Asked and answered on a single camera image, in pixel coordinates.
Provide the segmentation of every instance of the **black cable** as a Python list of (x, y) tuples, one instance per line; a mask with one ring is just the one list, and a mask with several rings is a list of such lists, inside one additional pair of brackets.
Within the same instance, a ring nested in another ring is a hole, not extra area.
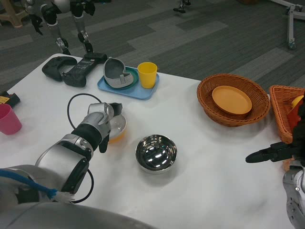
[(94, 95), (92, 95), (92, 94), (88, 94), (88, 93), (80, 93), (80, 94), (76, 94), (76, 95), (72, 96), (72, 98), (71, 98), (71, 99), (69, 100), (69, 102), (68, 102), (68, 106), (67, 106), (67, 116), (68, 116), (69, 123), (70, 123), (70, 125), (73, 127), (74, 130), (75, 130), (75, 126), (73, 125), (73, 123), (72, 123), (72, 121), (71, 121), (71, 118), (70, 118), (70, 103), (72, 102), (72, 100), (73, 100), (75, 97), (80, 96), (80, 95), (91, 96), (91, 97), (95, 98), (97, 101), (99, 101), (99, 102), (101, 103), (101, 100), (100, 100), (98, 97), (96, 97), (96, 96), (94, 96)]
[[(101, 100), (100, 100), (98, 97), (96, 97), (96, 96), (94, 96), (94, 95), (92, 95), (92, 94), (88, 94), (88, 93), (80, 93), (80, 94), (76, 94), (76, 95), (72, 96), (71, 99), (70, 99), (69, 102), (68, 102), (68, 105), (67, 105), (67, 116), (68, 116), (69, 123), (70, 123), (70, 125), (73, 127), (74, 130), (75, 130), (75, 126), (73, 125), (73, 123), (72, 123), (72, 121), (71, 121), (71, 118), (70, 118), (70, 104), (71, 104), (72, 100), (73, 100), (75, 97), (80, 96), (80, 95), (91, 96), (91, 97), (95, 98), (97, 101), (99, 101), (99, 103), (101, 103)], [(93, 191), (93, 187), (94, 187), (93, 175), (92, 175), (92, 173), (91, 173), (91, 171), (90, 171), (89, 169), (87, 170), (87, 172), (89, 173), (90, 178), (91, 178), (91, 188), (90, 188), (88, 194), (87, 194), (84, 198), (79, 199), (79, 200), (72, 201), (73, 204), (78, 204), (78, 203), (83, 202), (84, 200), (86, 200), (86, 199), (91, 195), (91, 193), (92, 193), (92, 191)]]
[(91, 193), (92, 193), (92, 191), (93, 191), (93, 187), (94, 187), (93, 175), (92, 175), (92, 173), (91, 173), (91, 171), (90, 171), (89, 169), (87, 170), (87, 172), (89, 173), (90, 178), (91, 178), (91, 188), (90, 188), (88, 194), (87, 194), (84, 198), (79, 199), (79, 200), (72, 201), (73, 204), (78, 204), (78, 203), (83, 202), (84, 200), (86, 200), (86, 199), (91, 195)]

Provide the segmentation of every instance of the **pink cup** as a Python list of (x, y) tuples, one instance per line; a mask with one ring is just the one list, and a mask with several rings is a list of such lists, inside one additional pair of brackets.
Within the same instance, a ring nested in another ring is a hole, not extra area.
[(6, 135), (13, 135), (22, 127), (15, 112), (8, 104), (0, 104), (0, 132)]

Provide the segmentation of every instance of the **basket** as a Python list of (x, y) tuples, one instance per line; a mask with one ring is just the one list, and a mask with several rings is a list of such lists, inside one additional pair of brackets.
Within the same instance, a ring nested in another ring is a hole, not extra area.
[(292, 109), (291, 102), (296, 97), (304, 95), (305, 88), (274, 85), (269, 90), (278, 133), (283, 142), (290, 144), (292, 143), (292, 130), (287, 115)]
[[(218, 86), (231, 86), (246, 93), (251, 99), (252, 110), (243, 115), (233, 115), (222, 111), (212, 98), (213, 90)], [(202, 80), (197, 87), (197, 98), (204, 112), (215, 122), (236, 127), (251, 124), (263, 119), (269, 112), (270, 100), (267, 93), (257, 83), (234, 74), (217, 74)]]

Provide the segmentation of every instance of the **metal bowl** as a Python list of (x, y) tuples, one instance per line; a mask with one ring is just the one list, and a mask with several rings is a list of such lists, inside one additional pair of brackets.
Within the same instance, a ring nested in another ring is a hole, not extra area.
[(163, 135), (143, 138), (135, 150), (141, 168), (151, 174), (161, 174), (171, 169), (177, 158), (177, 146)]

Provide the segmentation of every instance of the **robot leg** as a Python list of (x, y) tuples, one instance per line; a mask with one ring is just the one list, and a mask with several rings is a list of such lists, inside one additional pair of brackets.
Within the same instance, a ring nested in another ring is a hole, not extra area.
[(70, 52), (68, 50), (69, 44), (66, 39), (62, 38), (61, 31), (59, 30), (56, 14), (57, 10), (58, 9), (56, 8), (56, 6), (48, 7), (47, 5), (45, 5), (44, 7), (42, 7), (41, 12), (60, 51), (63, 54), (70, 55)]
[(89, 36), (85, 29), (83, 11), (84, 9), (80, 2), (71, 2), (71, 13), (74, 17), (74, 22), (78, 31), (78, 39), (81, 43), (83, 43), (86, 52), (89, 53), (93, 52), (93, 47), (89, 41)]
[(180, 0), (180, 4), (178, 8), (174, 8), (173, 11), (179, 12), (179, 13), (185, 13), (184, 10), (184, 0)]

